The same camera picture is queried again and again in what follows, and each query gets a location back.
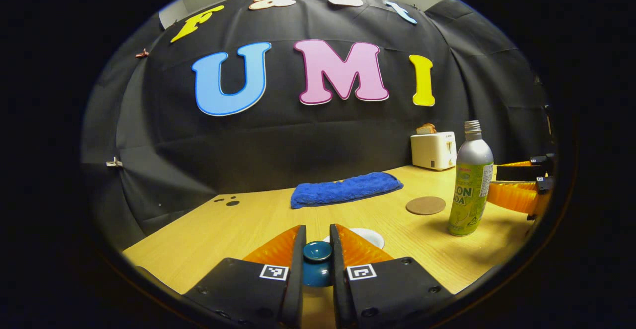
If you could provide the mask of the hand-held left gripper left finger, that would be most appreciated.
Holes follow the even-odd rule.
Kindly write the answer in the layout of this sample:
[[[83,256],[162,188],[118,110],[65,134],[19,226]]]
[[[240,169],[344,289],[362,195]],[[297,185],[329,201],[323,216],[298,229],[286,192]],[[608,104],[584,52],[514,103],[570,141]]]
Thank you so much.
[[[297,225],[244,259],[224,258],[184,298],[230,327],[300,327],[306,242]]]

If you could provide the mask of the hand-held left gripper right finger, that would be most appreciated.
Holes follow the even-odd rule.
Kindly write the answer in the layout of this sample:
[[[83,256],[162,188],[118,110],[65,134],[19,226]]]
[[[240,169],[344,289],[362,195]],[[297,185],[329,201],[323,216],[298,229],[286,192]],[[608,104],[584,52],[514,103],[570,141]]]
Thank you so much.
[[[403,329],[450,304],[453,295],[416,259],[392,258],[339,224],[330,226],[335,322],[339,329]]]

